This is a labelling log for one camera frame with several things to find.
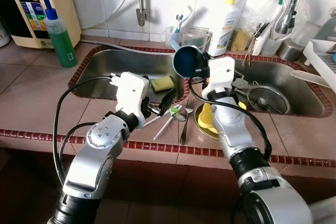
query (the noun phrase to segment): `white electrical cable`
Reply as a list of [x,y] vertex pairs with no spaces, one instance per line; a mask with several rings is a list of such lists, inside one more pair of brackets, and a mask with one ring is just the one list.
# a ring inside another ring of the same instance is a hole
[[140,54],[146,54],[146,55],[173,55],[173,52],[147,52],[147,51],[139,51],[139,50],[135,50],[135,49],[131,49],[128,47],[122,47],[122,46],[118,46],[112,43],[107,43],[107,42],[101,42],[101,41],[94,41],[94,40],[89,40],[89,39],[81,39],[80,42],[83,43],[90,43],[90,44],[97,44],[97,45],[105,45],[105,46],[109,46],[109,47],[115,47],[121,50],[125,50],[125,51],[130,51],[130,52],[138,52]]
[[85,25],[85,26],[81,26],[80,28],[81,29],[87,29],[87,28],[91,28],[93,26],[97,26],[101,23],[104,23],[106,20],[108,20],[110,17],[112,17],[119,9],[120,7],[125,3],[125,0],[121,0],[120,3],[116,6],[116,8],[111,12],[110,15],[107,15],[106,18],[104,18],[103,20],[99,21],[99,22],[96,22],[96,23],[93,23],[93,24],[90,24],[90,25]]

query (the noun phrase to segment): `chrome faucet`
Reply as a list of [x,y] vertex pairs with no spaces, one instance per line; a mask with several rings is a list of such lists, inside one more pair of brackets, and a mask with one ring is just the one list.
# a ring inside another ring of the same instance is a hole
[[290,0],[286,10],[275,25],[275,32],[288,35],[292,32],[295,25],[296,8],[300,0]]

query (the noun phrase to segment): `sink basin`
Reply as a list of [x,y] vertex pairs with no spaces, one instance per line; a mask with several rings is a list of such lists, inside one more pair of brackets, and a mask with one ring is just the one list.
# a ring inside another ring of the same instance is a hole
[[[242,63],[242,60],[236,59],[235,69],[245,75],[244,79],[249,82],[249,86],[253,87],[253,81],[257,81],[259,85],[269,86],[282,93],[291,107],[288,114],[317,117],[324,114],[323,103],[306,81],[289,74],[294,70],[290,66],[269,61],[251,61],[250,66],[247,63],[243,66]],[[246,97],[238,97],[246,105],[249,104]]]
[[[140,76],[147,76],[149,80],[163,76],[171,76],[177,90],[175,100],[184,94],[184,81],[172,66],[173,55],[149,55],[124,50],[107,49],[95,53],[85,67],[78,82],[95,76],[108,76],[110,73],[120,75],[123,72],[132,72]],[[89,82],[78,87],[76,93],[82,97],[103,98],[116,100],[117,87],[108,81]],[[150,102],[160,103],[168,91],[154,92],[151,85],[147,97]]]

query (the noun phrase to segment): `kitchen sink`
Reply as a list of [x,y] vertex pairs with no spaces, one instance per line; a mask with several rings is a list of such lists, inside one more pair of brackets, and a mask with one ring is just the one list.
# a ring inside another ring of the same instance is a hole
[[[78,82],[96,76],[108,76],[110,73],[120,75],[123,72],[132,72],[146,76],[149,80],[163,76],[171,76],[176,89],[175,100],[184,94],[184,81],[172,66],[173,55],[149,55],[138,52],[107,49],[95,53],[85,67]],[[116,100],[117,87],[107,81],[89,82],[78,87],[76,93],[82,97],[103,98]],[[168,91],[155,92],[151,85],[147,96],[152,103],[160,103]]]
[[[242,60],[236,59],[235,61],[235,69],[242,73],[249,83],[245,92],[253,87],[253,81],[257,81],[259,85],[276,89],[288,99],[291,108],[288,114],[303,116],[324,114],[323,103],[306,81],[290,75],[290,72],[294,70],[290,66],[269,61],[251,61],[250,66],[247,62],[243,66]],[[239,94],[238,97],[246,105],[249,104],[245,96]],[[248,109],[255,110],[252,106],[248,106]]]

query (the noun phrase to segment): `green bottle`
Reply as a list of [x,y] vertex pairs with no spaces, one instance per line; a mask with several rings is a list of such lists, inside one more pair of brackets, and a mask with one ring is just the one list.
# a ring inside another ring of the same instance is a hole
[[54,46],[58,59],[65,68],[77,65],[78,61],[71,44],[68,29],[62,18],[58,17],[56,10],[46,10],[47,17],[43,20],[48,35]]

